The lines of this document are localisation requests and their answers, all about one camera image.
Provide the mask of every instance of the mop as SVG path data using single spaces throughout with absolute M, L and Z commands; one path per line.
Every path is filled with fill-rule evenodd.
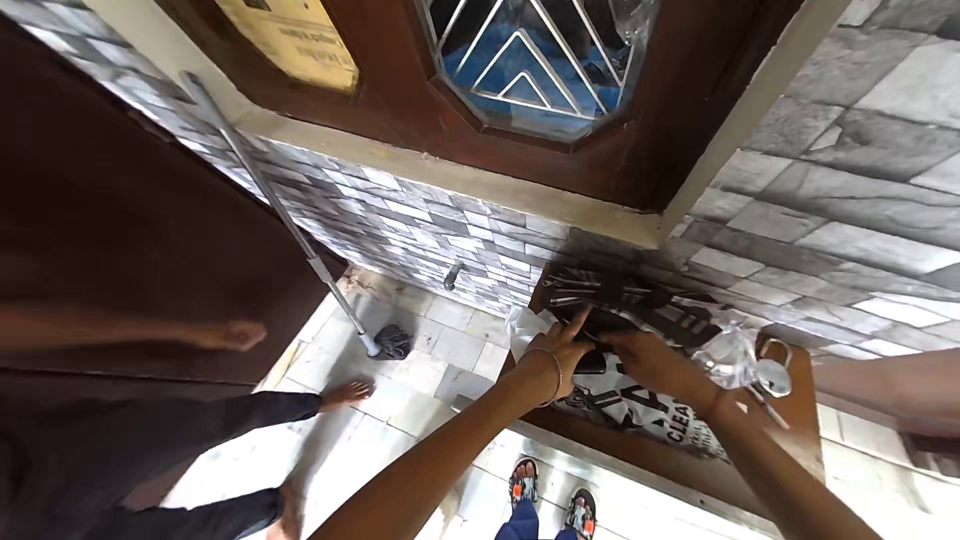
M 227 122 L 220 108 L 217 107 L 216 102 L 213 101 L 209 92 L 206 91 L 206 87 L 200 78 L 189 71 L 181 72 L 180 78 L 183 80 L 190 95 L 193 96 L 200 107 L 205 110 L 213 120 L 213 125 L 216 126 L 217 129 L 220 130 L 220 133 L 224 135 L 224 138 L 227 139 L 230 147 L 236 152 L 236 155 L 240 158 L 240 161 L 243 163 L 244 168 L 247 169 L 251 178 L 253 178 L 256 186 L 260 188 L 260 191 L 263 192 L 267 201 L 270 202 L 270 206 L 273 207 L 280 216 L 280 221 L 287 226 L 290 234 L 297 240 L 297 243 L 299 243 L 303 252 L 306 254 L 307 262 L 310 263 L 313 271 L 316 272 L 321 281 L 329 287 L 330 294 L 337 300 L 337 303 L 340 304 L 340 307 L 343 308 L 350 322 L 353 323 L 353 326 L 356 328 L 357 335 L 360 336 L 360 340 L 363 341 L 364 346 L 367 348 L 367 356 L 376 360 L 403 360 L 406 358 L 407 355 L 410 354 L 410 334 L 401 330 L 397 325 L 387 325 L 377 332 L 375 336 L 370 337 L 366 329 L 364 329 L 363 323 L 360 322 L 356 313 L 353 312 L 353 307 L 347 302 L 347 299 L 344 298 L 340 289 L 337 288 L 337 283 L 333 281 L 330 271 L 327 270 L 324 262 L 320 259 L 320 256 L 317 255 L 317 252 L 314 251 L 310 242 L 303 236 L 302 231 L 297 227 L 297 224 L 294 223 L 287 209 L 283 207 L 283 204 L 270 188 L 267 180 L 261 175 L 259 168 L 257 168 L 256 161 L 254 161 L 247 152 L 242 137 L 233 129 L 233 126 Z

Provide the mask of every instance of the mop head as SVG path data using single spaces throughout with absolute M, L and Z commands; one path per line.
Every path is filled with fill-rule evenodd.
M 373 337 L 380 346 L 380 353 L 374 360 L 403 360 L 410 354 L 410 334 L 397 325 L 387 325 Z

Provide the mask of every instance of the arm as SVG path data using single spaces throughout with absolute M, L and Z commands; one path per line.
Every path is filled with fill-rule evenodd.
M 0 306 L 0 352 L 7 353 L 145 340 L 247 351 L 266 334 L 263 325 L 249 321 L 183 323 L 82 307 Z
M 590 343 L 572 343 L 587 313 L 581 312 L 566 328 L 558 323 L 548 335 L 537 336 L 531 349 L 547 349 L 553 355 L 542 351 L 524 355 L 473 405 L 367 482 L 310 535 L 311 540 L 417 536 L 444 495 L 501 430 L 534 406 L 572 391 L 573 368 L 593 348 Z M 559 390 L 558 362 L 563 373 Z
M 785 538 L 879 540 L 826 486 L 752 424 L 723 389 L 657 336 L 629 332 L 601 339 L 615 347 L 630 377 L 690 405 L 707 421 Z

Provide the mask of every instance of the black trousers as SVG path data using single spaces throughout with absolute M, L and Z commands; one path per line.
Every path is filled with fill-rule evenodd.
M 84 401 L 32 419 L 29 471 L 9 538 L 235 540 L 275 521 L 276 489 L 219 503 L 134 512 L 120 502 L 139 483 L 255 428 L 315 415 L 316 394 L 258 392 L 216 402 Z

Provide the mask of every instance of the forearm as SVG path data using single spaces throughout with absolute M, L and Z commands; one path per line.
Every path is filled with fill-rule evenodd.
M 708 424 L 733 465 L 790 540 L 879 539 L 867 524 L 727 397 Z
M 517 367 L 367 482 L 310 538 L 414 538 L 480 451 L 543 401 L 542 389 Z
M 0 351 L 34 351 L 145 339 L 185 340 L 189 325 L 136 319 L 98 309 L 18 305 L 0 307 Z

